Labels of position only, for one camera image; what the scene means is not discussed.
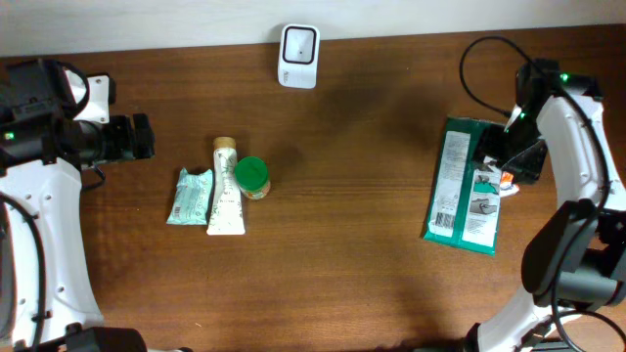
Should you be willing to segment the small orange tissue pack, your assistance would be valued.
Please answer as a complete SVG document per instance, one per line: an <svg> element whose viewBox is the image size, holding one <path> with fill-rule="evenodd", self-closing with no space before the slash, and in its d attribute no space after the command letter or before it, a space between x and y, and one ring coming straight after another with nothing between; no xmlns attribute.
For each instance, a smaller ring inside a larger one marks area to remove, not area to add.
<svg viewBox="0 0 626 352"><path fill-rule="evenodd" d="M501 198L507 198L516 195L519 192L519 186L514 183L514 175L509 172L503 172L500 182L499 195Z"/></svg>

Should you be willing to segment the white cream tube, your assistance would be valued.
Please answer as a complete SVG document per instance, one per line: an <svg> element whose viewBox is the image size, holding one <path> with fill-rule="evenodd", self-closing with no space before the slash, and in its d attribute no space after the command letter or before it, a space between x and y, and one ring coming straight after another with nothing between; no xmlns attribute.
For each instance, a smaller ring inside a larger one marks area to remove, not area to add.
<svg viewBox="0 0 626 352"><path fill-rule="evenodd" d="M209 236L240 236L246 233L242 195L235 177L238 163L232 137L213 140L214 193L206 233Z"/></svg>

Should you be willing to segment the white barcode scanner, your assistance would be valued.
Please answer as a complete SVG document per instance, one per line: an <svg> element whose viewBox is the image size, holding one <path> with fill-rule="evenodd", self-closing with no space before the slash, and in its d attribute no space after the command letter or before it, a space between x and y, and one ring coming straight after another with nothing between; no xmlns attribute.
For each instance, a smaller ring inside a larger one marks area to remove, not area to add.
<svg viewBox="0 0 626 352"><path fill-rule="evenodd" d="M278 81L288 88L313 89L317 71L321 35L314 25L290 23L281 33Z"/></svg>

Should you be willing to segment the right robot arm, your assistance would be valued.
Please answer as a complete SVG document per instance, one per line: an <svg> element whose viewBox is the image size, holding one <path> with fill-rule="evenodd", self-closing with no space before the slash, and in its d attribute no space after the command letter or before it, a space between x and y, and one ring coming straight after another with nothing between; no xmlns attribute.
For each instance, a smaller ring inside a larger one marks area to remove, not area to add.
<svg viewBox="0 0 626 352"><path fill-rule="evenodd" d="M531 351L551 332L558 351L577 345L564 326L625 299L625 186L608 146L603 93L592 76L565 73L552 60L524 64L504 126L484 131L472 156L523 183L552 163L557 211L526 247L522 286L490 320L475 324L466 351Z"/></svg>

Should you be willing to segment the green wipes packet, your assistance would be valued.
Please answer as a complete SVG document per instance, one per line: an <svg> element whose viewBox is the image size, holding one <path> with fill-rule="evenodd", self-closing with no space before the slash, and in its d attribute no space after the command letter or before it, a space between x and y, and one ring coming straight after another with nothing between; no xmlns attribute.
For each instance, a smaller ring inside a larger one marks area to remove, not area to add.
<svg viewBox="0 0 626 352"><path fill-rule="evenodd" d="M473 159L482 135L503 126L485 120L446 120L425 220L424 239L493 256L502 172Z"/></svg>

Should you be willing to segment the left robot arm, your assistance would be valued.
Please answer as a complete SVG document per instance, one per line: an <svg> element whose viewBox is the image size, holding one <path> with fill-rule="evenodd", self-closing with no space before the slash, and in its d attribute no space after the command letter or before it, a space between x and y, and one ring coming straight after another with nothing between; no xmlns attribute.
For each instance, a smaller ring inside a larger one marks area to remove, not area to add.
<svg viewBox="0 0 626 352"><path fill-rule="evenodd" d="M86 170L151 158L142 113L112 115L105 73L36 59L1 88L1 337L15 351L143 351L132 328L109 328L95 300L80 225Z"/></svg>

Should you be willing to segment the light teal tissue pack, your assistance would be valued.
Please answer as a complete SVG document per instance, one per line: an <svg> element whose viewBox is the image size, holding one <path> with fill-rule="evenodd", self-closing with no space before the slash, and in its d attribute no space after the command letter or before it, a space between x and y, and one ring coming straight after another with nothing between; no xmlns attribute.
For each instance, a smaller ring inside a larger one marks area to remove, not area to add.
<svg viewBox="0 0 626 352"><path fill-rule="evenodd" d="M210 169L191 174L186 168L179 173L168 225L206 225L208 203L213 187Z"/></svg>

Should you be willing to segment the green lid small jar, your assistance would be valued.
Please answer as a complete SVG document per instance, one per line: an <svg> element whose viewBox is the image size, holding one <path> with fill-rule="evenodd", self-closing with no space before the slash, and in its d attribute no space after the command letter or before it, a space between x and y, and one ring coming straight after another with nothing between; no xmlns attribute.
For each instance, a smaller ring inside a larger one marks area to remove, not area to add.
<svg viewBox="0 0 626 352"><path fill-rule="evenodd" d="M235 167L235 177L241 192L249 199L262 199L271 189L266 163L255 156L242 158Z"/></svg>

